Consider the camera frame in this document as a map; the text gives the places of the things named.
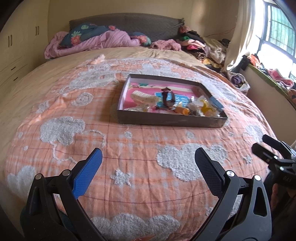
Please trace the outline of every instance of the green cloth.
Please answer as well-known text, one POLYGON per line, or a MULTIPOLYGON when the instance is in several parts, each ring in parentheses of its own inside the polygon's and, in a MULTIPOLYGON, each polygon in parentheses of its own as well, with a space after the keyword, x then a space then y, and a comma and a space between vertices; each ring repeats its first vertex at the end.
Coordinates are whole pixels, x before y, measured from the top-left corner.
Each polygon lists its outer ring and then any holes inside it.
POLYGON ((191 39, 191 38, 189 38, 188 36, 185 36, 185 37, 181 37, 181 38, 180 38, 181 41, 190 40, 190 39, 191 39))
POLYGON ((294 102, 292 101, 292 99, 289 97, 288 93, 281 87, 278 85, 278 83, 273 80, 271 77, 269 77, 268 75, 264 74, 262 71, 258 70, 257 68, 255 68, 253 65, 249 64, 249 67, 262 79, 264 80, 266 83, 268 83, 271 87, 275 88, 282 96, 284 96, 289 102, 290 104, 294 107, 294 109, 296 110, 296 104, 294 104, 294 102))

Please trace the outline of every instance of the pink cloth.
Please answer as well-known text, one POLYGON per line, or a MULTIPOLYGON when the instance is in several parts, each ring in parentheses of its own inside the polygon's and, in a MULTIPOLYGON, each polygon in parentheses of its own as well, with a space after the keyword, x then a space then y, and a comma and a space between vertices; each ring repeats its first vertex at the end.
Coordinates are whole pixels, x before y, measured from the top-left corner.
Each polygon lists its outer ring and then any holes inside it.
POLYGON ((277 69, 267 69, 267 72, 276 82, 282 82, 287 87, 292 87, 294 84, 292 80, 283 78, 277 69))
POLYGON ((179 29, 179 32, 182 33, 182 34, 187 33, 189 31, 190 31, 190 28, 185 26, 185 25, 181 26, 180 29, 179 29))
POLYGON ((192 49, 200 49, 200 47, 194 46, 194 45, 188 45, 187 46, 188 50, 192 50, 192 49))
POLYGON ((44 52, 44 57, 57 58, 74 53, 79 53, 85 50, 103 49, 111 47, 136 47, 141 43, 138 39, 131 39, 125 31, 116 29, 115 31, 107 31, 99 36, 92 37, 83 41, 72 48, 61 48, 60 43, 68 34, 67 32, 58 32, 50 41, 44 52))
POLYGON ((153 42, 150 46, 152 49, 171 49, 175 51, 181 51, 181 45, 175 40, 157 40, 153 42))
POLYGON ((203 43, 201 43, 198 40, 194 40, 194 39, 189 39, 189 40, 185 40, 185 41, 180 41, 177 39, 177 42, 181 45, 181 46, 188 46, 188 45, 194 45, 196 47, 200 47, 204 50, 205 45, 203 43))

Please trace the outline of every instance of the bedspread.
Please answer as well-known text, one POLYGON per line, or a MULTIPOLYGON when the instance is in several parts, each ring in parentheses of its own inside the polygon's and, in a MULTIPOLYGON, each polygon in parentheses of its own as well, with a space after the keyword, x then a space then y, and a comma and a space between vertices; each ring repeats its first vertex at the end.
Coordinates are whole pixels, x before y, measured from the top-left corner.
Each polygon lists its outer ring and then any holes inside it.
POLYGON ((58 175, 99 147, 103 163, 79 201, 101 233, 122 241, 190 239, 217 202, 195 167, 195 150, 203 147, 238 176, 264 178, 266 165, 251 146, 263 134, 275 137, 259 109, 224 81, 177 60, 86 61, 59 79, 18 128, 6 161, 8 187, 26 200, 36 173, 58 175), (220 129, 119 124, 116 107, 130 73, 201 82, 228 121, 220 129))

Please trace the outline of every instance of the screw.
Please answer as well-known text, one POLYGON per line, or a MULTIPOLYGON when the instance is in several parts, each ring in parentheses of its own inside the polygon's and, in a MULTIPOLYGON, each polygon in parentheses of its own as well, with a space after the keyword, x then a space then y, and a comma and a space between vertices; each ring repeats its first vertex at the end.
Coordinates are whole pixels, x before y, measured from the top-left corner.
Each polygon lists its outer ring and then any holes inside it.
POLYGON ((35 179, 36 179, 36 180, 39 180, 41 177, 42 177, 42 174, 38 173, 38 174, 35 176, 35 179))
POLYGON ((230 177, 234 177, 234 172, 233 171, 227 171, 226 174, 230 177))
POLYGON ((64 170, 63 172, 62 172, 62 174, 63 174, 63 176, 69 176, 70 175, 70 170, 64 170))
POLYGON ((259 175, 255 175, 254 178, 257 180, 257 181, 260 181, 261 180, 261 177, 259 175))

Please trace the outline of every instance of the beige bedsheet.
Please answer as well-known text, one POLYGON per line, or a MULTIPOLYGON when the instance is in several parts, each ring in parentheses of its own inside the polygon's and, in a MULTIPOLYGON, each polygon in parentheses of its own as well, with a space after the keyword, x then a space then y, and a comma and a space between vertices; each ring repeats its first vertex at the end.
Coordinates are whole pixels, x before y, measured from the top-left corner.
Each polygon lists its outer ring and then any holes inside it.
POLYGON ((168 58, 191 66, 204 66, 193 56, 181 51, 155 50, 144 47, 120 47, 81 52, 51 60, 22 78, 3 99, 0 97, 0 205, 13 224, 19 229, 19 214, 25 205, 6 189, 4 167, 7 150, 21 122, 30 113, 32 106, 53 84, 70 69, 81 62, 104 54, 106 59, 127 57, 168 58))

